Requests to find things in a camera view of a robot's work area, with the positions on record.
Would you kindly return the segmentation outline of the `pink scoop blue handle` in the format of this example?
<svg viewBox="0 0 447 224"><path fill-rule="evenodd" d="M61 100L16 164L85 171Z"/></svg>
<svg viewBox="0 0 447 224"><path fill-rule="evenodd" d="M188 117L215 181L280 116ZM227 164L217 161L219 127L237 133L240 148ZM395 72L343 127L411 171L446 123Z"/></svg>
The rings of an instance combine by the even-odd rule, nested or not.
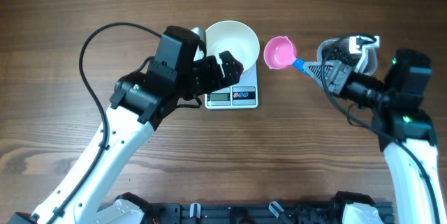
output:
<svg viewBox="0 0 447 224"><path fill-rule="evenodd" d="M298 58L298 49L287 36L277 36L269 40L265 46L263 58L269 69L281 70L294 67L308 75L304 70L305 61Z"/></svg>

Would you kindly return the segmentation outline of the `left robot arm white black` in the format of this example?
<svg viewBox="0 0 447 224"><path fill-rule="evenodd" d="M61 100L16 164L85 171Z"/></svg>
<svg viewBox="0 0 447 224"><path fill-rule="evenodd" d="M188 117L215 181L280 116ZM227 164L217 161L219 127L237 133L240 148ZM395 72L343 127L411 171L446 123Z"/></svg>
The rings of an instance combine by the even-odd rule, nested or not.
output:
<svg viewBox="0 0 447 224"><path fill-rule="evenodd" d="M101 125L54 192L30 214L12 223L155 223L148 202L126 193L106 208L101 203L132 155L160 123L181 107L199 108L200 96L237 84L243 65L228 51L216 56L191 30L169 26L159 35L156 54L121 77L101 107Z"/></svg>

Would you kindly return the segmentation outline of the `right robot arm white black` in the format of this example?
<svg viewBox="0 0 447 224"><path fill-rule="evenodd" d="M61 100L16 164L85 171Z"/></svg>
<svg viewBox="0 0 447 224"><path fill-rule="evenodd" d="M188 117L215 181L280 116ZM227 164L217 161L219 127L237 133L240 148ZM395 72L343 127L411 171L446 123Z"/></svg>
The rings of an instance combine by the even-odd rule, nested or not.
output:
<svg viewBox="0 0 447 224"><path fill-rule="evenodd" d="M306 61L299 68L348 119L378 136L393 180L401 223L445 223L434 124L421 109L432 76L422 52L396 51L384 80L340 61Z"/></svg>

